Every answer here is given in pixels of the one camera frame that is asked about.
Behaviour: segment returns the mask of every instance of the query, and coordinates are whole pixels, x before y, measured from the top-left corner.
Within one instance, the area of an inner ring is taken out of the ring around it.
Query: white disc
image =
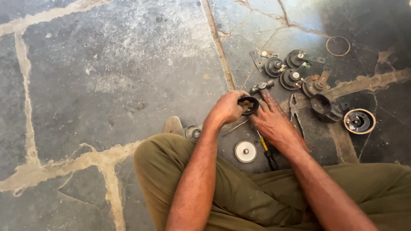
[[[257,157],[257,148],[249,141],[240,141],[234,148],[234,154],[239,161],[250,163]]]

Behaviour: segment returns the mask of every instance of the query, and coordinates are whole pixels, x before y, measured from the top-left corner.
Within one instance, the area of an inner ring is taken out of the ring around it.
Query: olive green pants
[[[178,181],[195,146],[182,136],[158,134],[135,152],[137,177],[157,230],[165,228]],[[324,169],[380,231],[411,229],[411,168],[341,164]],[[303,222],[308,206],[292,170],[249,174],[217,157],[216,171],[206,230],[321,230],[317,222]]]

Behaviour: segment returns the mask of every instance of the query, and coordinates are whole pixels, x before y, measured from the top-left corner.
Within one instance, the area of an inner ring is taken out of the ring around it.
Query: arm
[[[288,160],[325,230],[377,231],[367,215],[298,143],[275,107],[260,101],[258,115],[250,118],[264,138]]]
[[[166,230],[203,230],[206,226],[215,189],[218,135],[224,124],[241,116],[237,100],[245,95],[244,91],[222,95],[204,120],[199,141],[175,191]]]

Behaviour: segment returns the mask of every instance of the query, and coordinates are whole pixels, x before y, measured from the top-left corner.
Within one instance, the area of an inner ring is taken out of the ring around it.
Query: yellow screwdriver handle
[[[262,143],[263,146],[264,146],[264,150],[268,151],[267,145],[266,145],[266,143],[264,142],[264,138],[263,138],[263,137],[260,137],[260,140],[261,140],[261,143]]]

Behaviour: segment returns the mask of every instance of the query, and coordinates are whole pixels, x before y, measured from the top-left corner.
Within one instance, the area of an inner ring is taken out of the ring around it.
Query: stone floor
[[[0,4],[2,230],[154,230],[134,173],[135,148],[161,132],[167,117],[201,125],[221,94],[267,80],[249,55],[256,48],[281,59],[293,49],[327,58],[338,100],[376,116],[373,132],[349,134],[319,121],[294,92],[321,165],[411,164],[407,0]],[[329,54],[331,36],[347,38],[350,52]],[[271,93],[288,111],[292,92],[275,81]],[[251,123],[220,137],[218,154],[241,170],[269,171],[263,155],[250,164],[234,157],[241,140],[258,141]]]

